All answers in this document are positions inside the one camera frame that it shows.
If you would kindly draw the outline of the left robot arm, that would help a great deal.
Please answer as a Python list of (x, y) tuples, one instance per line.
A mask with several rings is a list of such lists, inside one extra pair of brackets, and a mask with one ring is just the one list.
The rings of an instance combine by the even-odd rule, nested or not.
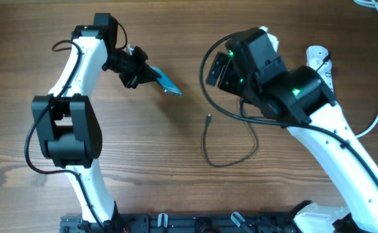
[(140, 47), (125, 44), (118, 48), (121, 24), (109, 13), (97, 13), (92, 25), (78, 25), (66, 40), (71, 52), (63, 72), (45, 96), (32, 101), (34, 123), (25, 142), (29, 158), (30, 140), (38, 135), (41, 152), (53, 161), (56, 173), (66, 173), (82, 206), (82, 219), (106, 228), (117, 220), (117, 206), (107, 191), (98, 158), (102, 151), (102, 131), (90, 97), (101, 71), (118, 74), (124, 87), (156, 82), (165, 93), (180, 90), (157, 67), (147, 63)]

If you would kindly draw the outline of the teal Galaxy smartphone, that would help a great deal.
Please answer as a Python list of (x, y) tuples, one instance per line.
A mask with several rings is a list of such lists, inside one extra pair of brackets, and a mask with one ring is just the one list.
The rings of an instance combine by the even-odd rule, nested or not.
[(161, 76), (157, 78), (157, 83), (165, 93), (179, 97), (183, 95), (179, 88), (159, 68), (152, 65), (150, 67)]

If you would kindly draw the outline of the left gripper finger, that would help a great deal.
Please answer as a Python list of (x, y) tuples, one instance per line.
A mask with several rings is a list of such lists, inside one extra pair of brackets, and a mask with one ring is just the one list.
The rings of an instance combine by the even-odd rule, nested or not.
[(138, 78), (138, 77), (135, 77), (131, 81), (131, 88), (137, 88), (137, 86), (140, 85), (140, 84), (155, 82), (156, 80), (157, 80), (156, 78)]
[(162, 76), (150, 65), (145, 63), (143, 65), (143, 70), (142, 70), (142, 81), (143, 82), (156, 82), (157, 78), (162, 78)]

